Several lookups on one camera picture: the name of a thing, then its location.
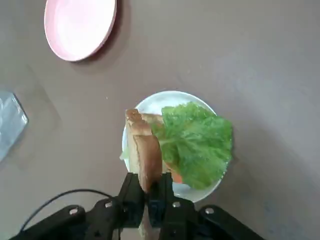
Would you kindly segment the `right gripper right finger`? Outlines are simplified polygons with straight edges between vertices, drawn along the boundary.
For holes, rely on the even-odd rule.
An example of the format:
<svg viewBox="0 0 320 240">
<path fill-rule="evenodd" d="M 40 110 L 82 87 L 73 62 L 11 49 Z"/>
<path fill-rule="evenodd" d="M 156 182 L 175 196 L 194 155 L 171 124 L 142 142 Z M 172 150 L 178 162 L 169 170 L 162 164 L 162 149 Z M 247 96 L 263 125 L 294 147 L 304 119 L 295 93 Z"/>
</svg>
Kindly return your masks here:
<svg viewBox="0 0 320 240">
<path fill-rule="evenodd" d="M 216 205 L 195 209 L 192 201 L 174 196 L 170 173 L 151 186 L 147 197 L 152 227 L 160 240 L 262 240 L 263 238 Z"/>
</svg>

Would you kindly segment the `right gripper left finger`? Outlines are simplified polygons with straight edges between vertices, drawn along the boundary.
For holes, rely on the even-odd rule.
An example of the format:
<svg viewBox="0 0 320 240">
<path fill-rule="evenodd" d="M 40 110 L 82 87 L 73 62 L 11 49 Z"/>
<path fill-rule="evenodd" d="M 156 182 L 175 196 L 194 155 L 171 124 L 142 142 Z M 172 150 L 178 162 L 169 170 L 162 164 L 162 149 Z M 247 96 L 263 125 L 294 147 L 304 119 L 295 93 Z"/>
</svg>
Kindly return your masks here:
<svg viewBox="0 0 320 240">
<path fill-rule="evenodd" d="M 38 223 L 29 222 L 50 203 L 71 193 L 95 193 L 104 198 L 91 210 L 68 205 Z M 22 225 L 14 240 L 111 240 L 123 228 L 138 228 L 143 216 L 145 193 L 138 176 L 127 173 L 117 196 L 94 189 L 74 189 L 58 194 L 40 206 Z"/>
</svg>

